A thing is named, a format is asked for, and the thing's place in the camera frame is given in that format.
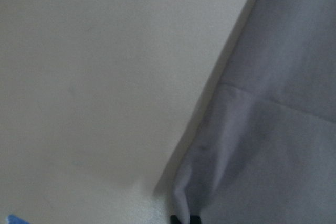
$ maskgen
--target white wall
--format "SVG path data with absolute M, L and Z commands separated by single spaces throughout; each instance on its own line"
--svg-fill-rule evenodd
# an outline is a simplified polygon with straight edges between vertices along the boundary
M 245 1 L 0 0 L 1 219 L 168 223 L 155 187 Z

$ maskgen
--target gray curtain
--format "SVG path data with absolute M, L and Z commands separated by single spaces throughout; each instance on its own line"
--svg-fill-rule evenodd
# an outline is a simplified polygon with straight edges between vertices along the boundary
M 183 224 L 336 223 L 336 0 L 256 0 L 173 184 Z

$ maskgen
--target cloth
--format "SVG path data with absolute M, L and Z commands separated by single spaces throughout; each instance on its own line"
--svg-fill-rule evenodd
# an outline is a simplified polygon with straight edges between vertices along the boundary
M 181 223 L 336 223 L 336 0 L 256 0 L 173 184 Z

